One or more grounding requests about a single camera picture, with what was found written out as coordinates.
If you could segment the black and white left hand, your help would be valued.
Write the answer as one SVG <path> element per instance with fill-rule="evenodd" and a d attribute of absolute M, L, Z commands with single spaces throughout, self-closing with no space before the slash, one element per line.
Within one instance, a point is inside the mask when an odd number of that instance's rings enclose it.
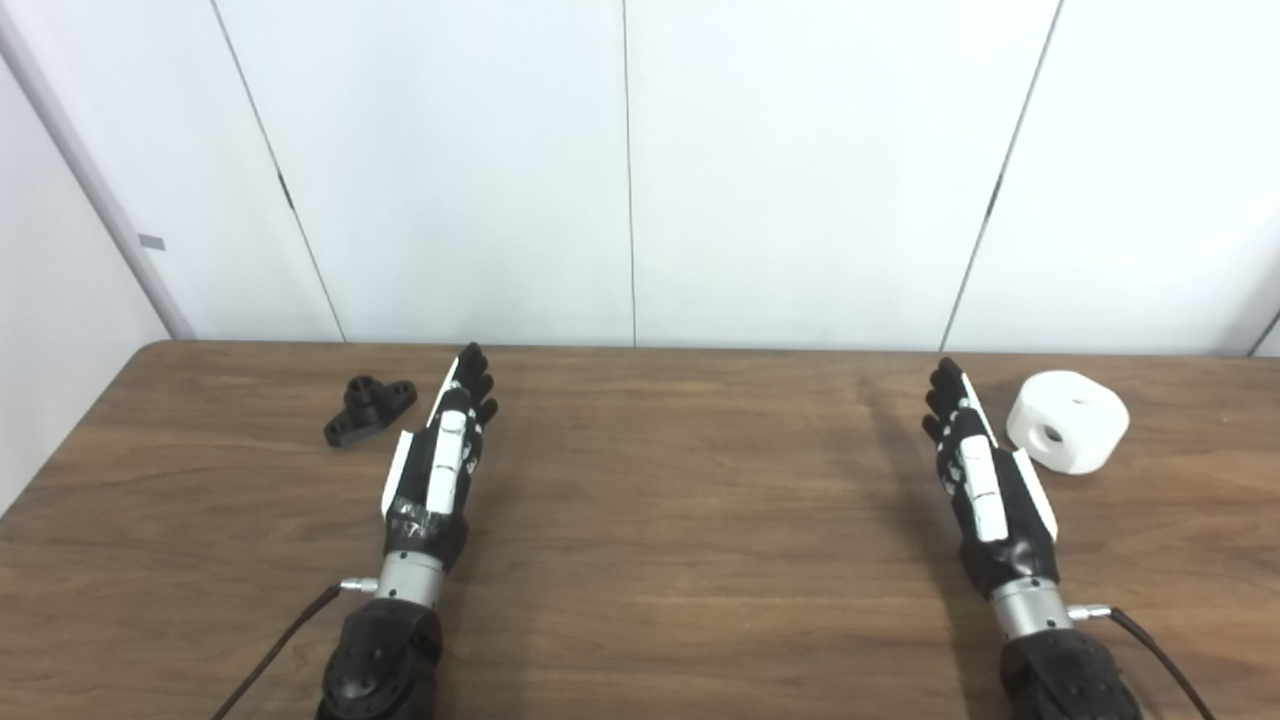
<path fill-rule="evenodd" d="M 484 432 L 498 414 L 489 359 L 475 342 L 454 359 L 421 430 L 403 433 L 381 502 L 383 553 L 421 553 L 449 571 L 468 538 L 465 516 Z"/>

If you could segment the black and white right hand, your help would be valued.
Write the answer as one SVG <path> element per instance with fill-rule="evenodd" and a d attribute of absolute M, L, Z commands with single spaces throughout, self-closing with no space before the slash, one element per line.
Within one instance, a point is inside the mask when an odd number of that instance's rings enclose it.
<path fill-rule="evenodd" d="M 960 564 L 984 598 L 1024 579 L 1059 583 L 1057 524 L 1028 454 L 1001 447 L 968 374 L 942 357 L 922 427 L 961 532 Z"/>

